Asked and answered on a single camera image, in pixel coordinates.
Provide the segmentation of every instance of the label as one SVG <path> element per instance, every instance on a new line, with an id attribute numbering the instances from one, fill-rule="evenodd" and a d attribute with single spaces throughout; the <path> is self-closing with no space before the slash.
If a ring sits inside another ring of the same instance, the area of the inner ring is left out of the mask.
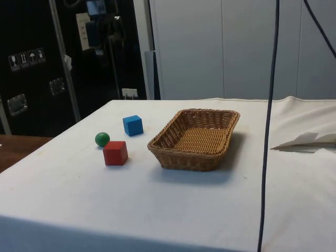
<path id="1" fill-rule="evenodd" d="M 77 13 L 76 14 L 76 19 L 77 19 L 77 26 L 78 26 L 80 43 L 82 45 L 82 50 L 85 51 L 87 49 L 90 49 L 88 34 L 87 34 L 87 31 L 86 31 L 86 23 L 90 22 L 90 17 L 89 17 L 89 14 L 87 12 L 86 13 Z"/>
<path id="2" fill-rule="evenodd" d="M 16 70 L 20 70 L 20 63 L 17 54 L 8 56 L 10 69 L 14 72 Z"/>
<path id="3" fill-rule="evenodd" d="M 37 54 L 35 50 L 28 51 L 28 60 L 31 66 L 36 65 L 38 63 Z"/>
<path id="4" fill-rule="evenodd" d="M 29 67 L 28 56 L 26 51 L 18 54 L 18 57 L 21 68 Z"/>
<path id="5" fill-rule="evenodd" d="M 36 57 L 37 57 L 37 61 L 39 63 L 45 62 L 46 61 L 46 56 L 44 54 L 44 50 L 43 48 L 37 48 L 36 49 Z"/>

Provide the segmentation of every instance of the wooden table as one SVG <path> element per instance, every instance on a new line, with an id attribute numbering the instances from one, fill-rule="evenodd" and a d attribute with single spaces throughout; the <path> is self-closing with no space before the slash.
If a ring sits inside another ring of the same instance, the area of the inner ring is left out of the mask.
<path id="1" fill-rule="evenodd" d="M 0 135 L 0 173 L 17 163 L 52 138 Z"/>

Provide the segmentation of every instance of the green ball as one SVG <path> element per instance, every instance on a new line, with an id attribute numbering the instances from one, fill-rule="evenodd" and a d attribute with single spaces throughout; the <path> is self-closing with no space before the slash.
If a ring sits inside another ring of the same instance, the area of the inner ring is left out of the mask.
<path id="1" fill-rule="evenodd" d="M 105 145 L 110 141 L 110 136 L 105 132 L 100 132 L 96 135 L 94 141 L 98 146 L 105 147 Z"/>

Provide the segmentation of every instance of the wicker basket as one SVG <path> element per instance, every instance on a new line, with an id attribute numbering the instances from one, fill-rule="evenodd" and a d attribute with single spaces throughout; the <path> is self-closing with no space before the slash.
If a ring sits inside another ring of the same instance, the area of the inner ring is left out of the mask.
<path id="1" fill-rule="evenodd" d="M 212 171 L 228 149 L 239 117 L 229 110 L 181 110 L 148 143 L 148 149 L 163 168 Z"/>

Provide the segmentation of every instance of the black wire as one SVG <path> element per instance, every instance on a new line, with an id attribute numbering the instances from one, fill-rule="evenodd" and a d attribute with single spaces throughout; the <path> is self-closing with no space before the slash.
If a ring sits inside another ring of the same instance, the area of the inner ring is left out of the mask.
<path id="1" fill-rule="evenodd" d="M 307 7 L 307 10 L 308 10 L 310 16 L 312 17 L 312 19 L 314 20 L 317 28 L 320 30 L 320 33 L 322 34 L 322 36 L 323 36 L 325 42 L 327 43 L 329 49 L 331 50 L 332 54 L 336 58 L 336 52 L 335 52 L 334 48 L 332 47 L 330 41 L 328 40 L 328 37 L 326 36 L 324 30 L 322 29 L 322 26 L 320 25 L 320 23 L 318 22 L 318 20 L 316 19 L 315 15 L 314 15 L 313 11 L 311 10 L 308 1 L 307 0 L 303 0 L 303 2 L 305 3 L 305 5 Z"/>
<path id="2" fill-rule="evenodd" d="M 261 252 L 261 246 L 263 244 L 262 239 L 263 239 L 263 234 L 264 234 L 268 136 L 269 136 L 269 125 L 270 125 L 270 120 L 271 120 L 272 101 L 273 101 L 275 64 L 276 64 L 276 60 L 277 60 L 277 51 L 278 51 L 279 12 L 280 12 L 280 0 L 276 0 L 274 46 L 273 46 L 271 80 L 270 80 L 270 84 L 269 84 L 269 97 L 268 97 L 266 128 L 265 128 L 264 160 L 262 162 L 263 163 L 262 164 L 262 171 L 263 172 L 262 172 L 262 180 L 261 180 L 261 213 L 260 213 L 258 252 Z"/>

